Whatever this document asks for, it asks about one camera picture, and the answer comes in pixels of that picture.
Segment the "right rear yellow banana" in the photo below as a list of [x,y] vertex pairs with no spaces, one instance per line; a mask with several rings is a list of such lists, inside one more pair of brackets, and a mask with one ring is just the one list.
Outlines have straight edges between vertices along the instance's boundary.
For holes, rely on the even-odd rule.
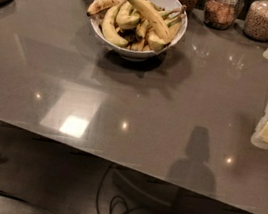
[[171,35],[171,38],[177,36],[178,31],[180,31],[183,17],[184,17],[183,14],[181,14],[168,21],[167,26],[169,27],[169,33]]

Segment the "white ceramic bowl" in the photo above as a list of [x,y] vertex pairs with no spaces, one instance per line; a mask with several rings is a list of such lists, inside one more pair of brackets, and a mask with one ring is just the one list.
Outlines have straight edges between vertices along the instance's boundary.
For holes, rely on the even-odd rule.
[[120,36],[122,36],[124,39],[128,41],[128,46],[126,46],[125,48],[117,47],[117,45],[114,45],[110,43],[109,41],[107,41],[102,33],[103,18],[105,17],[106,12],[108,11],[107,9],[105,9],[104,11],[101,11],[95,16],[92,16],[89,18],[90,18],[91,25],[92,25],[92,28],[94,29],[94,33],[96,37],[105,45],[106,48],[116,51],[123,58],[128,58],[129,60],[141,60],[142,61],[152,56],[159,55],[160,53],[164,52],[168,48],[178,43],[178,41],[184,35],[187,29],[187,25],[188,25],[188,21],[187,21],[188,18],[187,18],[187,14],[186,14],[186,10],[184,6],[178,0],[146,0],[146,1],[148,1],[149,4],[153,8],[155,8],[155,10],[158,11],[158,13],[164,19],[166,25],[170,19],[183,14],[184,17],[182,18],[181,28],[180,28],[180,31],[178,31],[177,36],[175,36],[174,38],[171,38],[172,41],[169,44],[167,43],[166,47],[163,48],[161,51],[155,52],[155,50],[152,50],[147,42],[148,33],[154,30],[150,24],[147,28],[147,33],[145,34],[145,38],[142,39],[141,41],[138,41],[135,36],[136,27],[134,27],[133,29],[124,30],[124,29],[121,29],[115,21],[115,25],[114,25],[115,29],[117,30]]

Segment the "middle plump yellow banana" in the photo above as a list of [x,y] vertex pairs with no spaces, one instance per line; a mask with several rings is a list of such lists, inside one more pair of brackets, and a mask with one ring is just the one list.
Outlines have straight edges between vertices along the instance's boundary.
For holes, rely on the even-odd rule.
[[131,30],[142,21],[142,16],[130,2],[125,0],[117,13],[115,21],[121,29]]

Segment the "glass jar of beans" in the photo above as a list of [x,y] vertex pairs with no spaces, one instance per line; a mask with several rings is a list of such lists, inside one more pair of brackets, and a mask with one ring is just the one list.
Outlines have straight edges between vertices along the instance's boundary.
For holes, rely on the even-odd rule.
[[250,4],[243,31],[253,40],[268,41],[268,0],[256,0]]

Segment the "front right short banana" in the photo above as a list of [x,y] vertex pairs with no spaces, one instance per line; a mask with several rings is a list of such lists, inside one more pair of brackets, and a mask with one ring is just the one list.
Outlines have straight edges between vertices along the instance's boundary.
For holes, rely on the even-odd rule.
[[166,43],[162,38],[158,37],[154,30],[149,31],[147,34],[148,45],[151,47],[152,50],[155,52],[161,51],[163,48],[166,47]]

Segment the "long top yellow banana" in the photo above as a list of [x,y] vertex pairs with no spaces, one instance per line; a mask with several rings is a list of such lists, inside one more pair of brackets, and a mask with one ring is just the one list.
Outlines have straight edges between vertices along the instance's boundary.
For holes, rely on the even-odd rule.
[[156,34],[161,38],[165,43],[170,43],[172,41],[171,34],[169,33],[169,27],[165,24],[164,19],[158,13],[152,5],[149,4],[146,0],[126,0],[129,2],[141,16],[144,16],[148,20],[150,25],[156,31]]

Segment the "front left curved banana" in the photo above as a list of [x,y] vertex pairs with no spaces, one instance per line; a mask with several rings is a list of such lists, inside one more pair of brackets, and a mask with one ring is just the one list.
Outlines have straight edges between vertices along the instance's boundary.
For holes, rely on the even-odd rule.
[[102,33],[107,41],[116,45],[117,47],[125,48],[128,46],[128,41],[119,35],[115,29],[115,19],[119,11],[120,5],[111,7],[103,18]]

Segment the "small centre banana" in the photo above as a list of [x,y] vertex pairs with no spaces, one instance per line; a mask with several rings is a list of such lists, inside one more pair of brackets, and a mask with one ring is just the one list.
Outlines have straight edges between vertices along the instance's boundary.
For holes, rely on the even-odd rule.
[[145,38],[148,26],[149,26],[148,20],[143,20],[139,25],[137,25],[135,36],[138,41],[141,41],[142,39]]

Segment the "glass jar of nuts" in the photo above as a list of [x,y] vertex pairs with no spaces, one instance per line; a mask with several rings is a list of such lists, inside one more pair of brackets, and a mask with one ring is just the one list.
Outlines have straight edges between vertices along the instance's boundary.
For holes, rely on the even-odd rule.
[[237,19],[244,0],[206,0],[203,22],[217,30],[227,30]]

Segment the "left overhanging yellow banana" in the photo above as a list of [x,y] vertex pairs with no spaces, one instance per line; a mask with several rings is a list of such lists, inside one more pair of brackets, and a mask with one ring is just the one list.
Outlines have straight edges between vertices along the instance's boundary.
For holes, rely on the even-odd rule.
[[101,11],[109,10],[111,7],[121,5],[123,0],[95,0],[89,5],[87,16],[92,17]]

